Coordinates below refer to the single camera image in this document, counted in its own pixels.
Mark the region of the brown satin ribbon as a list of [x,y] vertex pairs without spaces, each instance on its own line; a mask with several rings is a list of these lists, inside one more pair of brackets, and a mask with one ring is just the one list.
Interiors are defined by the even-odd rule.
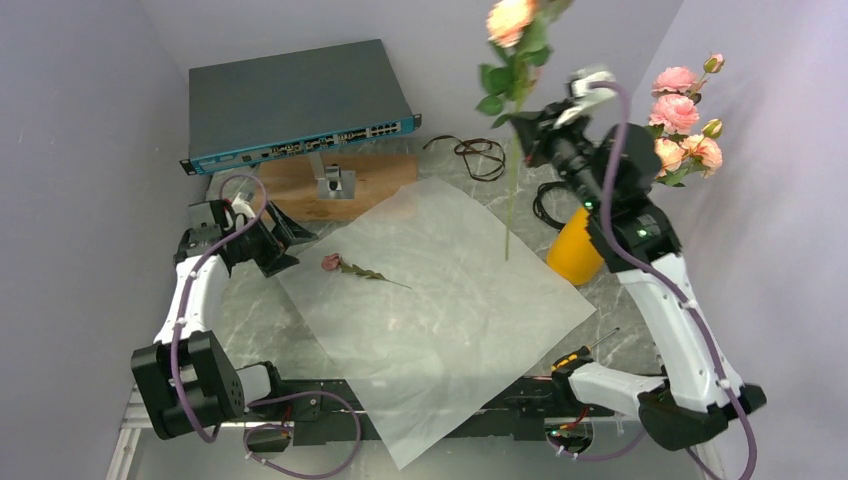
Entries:
[[[441,141],[453,142],[453,154],[462,159],[469,177],[477,182],[491,183],[500,179],[507,171],[507,155],[504,146],[487,138],[460,139],[454,135],[438,135],[429,139],[422,147],[426,150]],[[491,161],[493,167],[488,171],[475,172],[470,165],[470,158],[477,157],[481,162]]]

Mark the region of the white wrapping paper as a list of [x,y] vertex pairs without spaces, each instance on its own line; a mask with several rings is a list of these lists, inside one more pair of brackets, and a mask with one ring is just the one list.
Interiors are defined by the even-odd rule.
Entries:
[[[409,289],[324,271],[333,253]],[[594,312],[486,207],[438,178],[402,187],[278,279],[399,468]]]

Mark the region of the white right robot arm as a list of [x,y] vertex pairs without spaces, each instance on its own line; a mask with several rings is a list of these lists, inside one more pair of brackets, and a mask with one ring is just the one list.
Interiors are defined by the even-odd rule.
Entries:
[[654,139],[628,124],[604,235],[602,184],[609,156],[618,147],[613,131],[599,145],[583,134],[581,118],[556,127],[549,112],[510,116],[528,164],[550,164],[588,213],[586,231],[609,271],[637,305],[664,362],[660,376],[640,376],[600,365],[586,349],[554,363],[551,401],[574,415],[593,405],[637,418],[648,436],[669,451],[705,443],[737,418],[764,406],[762,388],[748,384],[729,365],[704,320],[693,319],[694,294],[680,242],[670,220],[649,198],[661,161]]

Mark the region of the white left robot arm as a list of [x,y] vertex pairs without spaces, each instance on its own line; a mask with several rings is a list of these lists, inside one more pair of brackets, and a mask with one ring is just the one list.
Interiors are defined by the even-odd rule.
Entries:
[[272,363],[234,367],[211,330],[233,268],[252,262],[273,277],[298,265],[290,247],[317,236],[274,203],[254,211],[243,199],[204,201],[190,205],[188,217],[173,256],[177,284],[166,320],[151,345],[132,353],[130,368],[159,438],[198,433],[211,441],[250,409],[272,420],[288,402]]

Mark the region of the yellow cylindrical vase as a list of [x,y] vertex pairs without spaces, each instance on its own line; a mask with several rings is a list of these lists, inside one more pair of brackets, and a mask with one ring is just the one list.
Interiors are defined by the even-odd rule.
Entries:
[[547,266],[572,285],[587,284],[604,263],[587,231],[589,213],[580,207],[558,233],[546,256]]

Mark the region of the brown wooden board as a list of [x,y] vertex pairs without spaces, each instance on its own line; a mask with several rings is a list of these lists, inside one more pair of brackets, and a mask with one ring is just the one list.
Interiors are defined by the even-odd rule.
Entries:
[[296,221],[352,221],[418,180],[418,158],[411,154],[321,154],[356,174],[353,200],[319,200],[307,155],[261,165],[259,178],[269,199]]

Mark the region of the yellow black screwdriver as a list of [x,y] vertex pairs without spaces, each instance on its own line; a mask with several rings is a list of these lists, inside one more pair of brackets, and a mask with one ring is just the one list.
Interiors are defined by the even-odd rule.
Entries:
[[614,336],[621,330],[620,327],[615,327],[608,333],[600,336],[597,340],[589,345],[583,345],[577,350],[566,354],[559,359],[557,359],[551,366],[551,372],[555,372],[558,370],[565,370],[567,368],[575,369],[580,366],[593,362],[593,350],[606,341],[608,338]]

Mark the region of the metal switch stand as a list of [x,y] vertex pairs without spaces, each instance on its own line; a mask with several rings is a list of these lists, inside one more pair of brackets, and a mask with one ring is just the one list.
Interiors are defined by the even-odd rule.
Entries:
[[307,155],[312,167],[319,200],[353,200],[355,197],[356,174],[338,164],[325,164],[320,153]]

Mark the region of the grey network switch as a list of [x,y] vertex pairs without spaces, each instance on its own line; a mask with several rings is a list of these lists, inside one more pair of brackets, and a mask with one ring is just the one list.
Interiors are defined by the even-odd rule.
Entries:
[[189,176],[410,134],[421,127],[383,42],[192,68]]

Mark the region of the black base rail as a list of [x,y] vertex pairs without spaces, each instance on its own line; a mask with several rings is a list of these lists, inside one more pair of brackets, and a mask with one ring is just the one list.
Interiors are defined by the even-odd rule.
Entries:
[[[340,379],[285,380],[284,393],[304,393],[302,398],[274,405],[257,407],[241,419],[248,423],[286,422],[293,428],[295,446],[318,446],[334,441],[352,441],[355,436],[353,420],[348,409],[338,401],[313,392],[334,393],[355,408],[362,425],[362,438],[380,438],[361,403],[347,382]],[[578,417],[581,424],[591,420],[607,420],[613,412],[599,406],[571,406],[554,394],[553,383],[544,376],[523,376],[489,400],[472,417],[453,431],[448,438],[510,437],[518,441],[543,441],[545,432],[557,422],[572,423]]]

